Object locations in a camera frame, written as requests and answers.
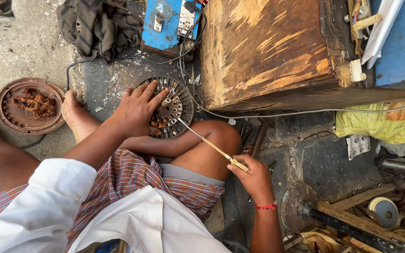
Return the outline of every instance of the wooden crate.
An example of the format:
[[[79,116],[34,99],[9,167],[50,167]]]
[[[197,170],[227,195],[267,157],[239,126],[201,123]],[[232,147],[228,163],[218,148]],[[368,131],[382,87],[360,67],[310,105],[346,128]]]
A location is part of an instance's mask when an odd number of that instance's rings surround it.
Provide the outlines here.
[[[346,1],[211,0],[204,12],[201,81],[209,110],[405,100],[405,87],[372,87],[373,72],[366,84],[351,83],[348,63],[356,57]]]

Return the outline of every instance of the hand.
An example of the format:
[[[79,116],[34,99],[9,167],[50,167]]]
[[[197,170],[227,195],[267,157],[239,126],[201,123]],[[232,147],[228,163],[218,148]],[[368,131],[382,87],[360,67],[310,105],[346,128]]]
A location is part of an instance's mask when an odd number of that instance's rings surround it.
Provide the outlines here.
[[[227,165],[228,169],[240,179],[246,191],[254,198],[256,205],[268,206],[273,204],[275,198],[273,185],[271,184],[270,169],[267,164],[245,154],[234,155],[233,158],[249,168],[245,172],[236,165]]]
[[[168,89],[151,99],[156,86],[157,81],[153,81],[139,85],[136,89],[127,88],[123,92],[120,105],[107,120],[110,125],[116,126],[126,139],[161,133],[160,129],[151,126],[149,122],[154,110],[166,98]]]

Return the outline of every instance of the gray shorts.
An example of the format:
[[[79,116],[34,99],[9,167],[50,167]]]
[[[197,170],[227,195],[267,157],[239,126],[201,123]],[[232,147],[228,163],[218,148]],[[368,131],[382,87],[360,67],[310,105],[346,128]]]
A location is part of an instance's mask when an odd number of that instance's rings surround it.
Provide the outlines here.
[[[159,164],[162,168],[162,177],[182,179],[190,182],[203,183],[205,185],[223,186],[225,181],[220,181],[194,171],[172,164]]]

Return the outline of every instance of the white shirt sleeve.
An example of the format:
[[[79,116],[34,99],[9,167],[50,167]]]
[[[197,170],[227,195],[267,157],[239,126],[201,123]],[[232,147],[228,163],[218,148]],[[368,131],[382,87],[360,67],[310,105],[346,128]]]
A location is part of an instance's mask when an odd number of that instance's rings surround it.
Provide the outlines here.
[[[57,252],[96,178],[96,170],[72,159],[44,160],[29,186],[0,214],[0,252]]]

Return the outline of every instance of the bare foot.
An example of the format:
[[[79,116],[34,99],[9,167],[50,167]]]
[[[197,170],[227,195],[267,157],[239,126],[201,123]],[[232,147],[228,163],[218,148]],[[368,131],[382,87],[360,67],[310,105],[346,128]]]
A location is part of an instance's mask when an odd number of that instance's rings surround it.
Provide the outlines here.
[[[78,104],[76,95],[77,92],[75,90],[67,91],[65,102],[62,105],[62,116],[71,130],[73,130],[76,144],[78,144],[93,133],[101,123]]]

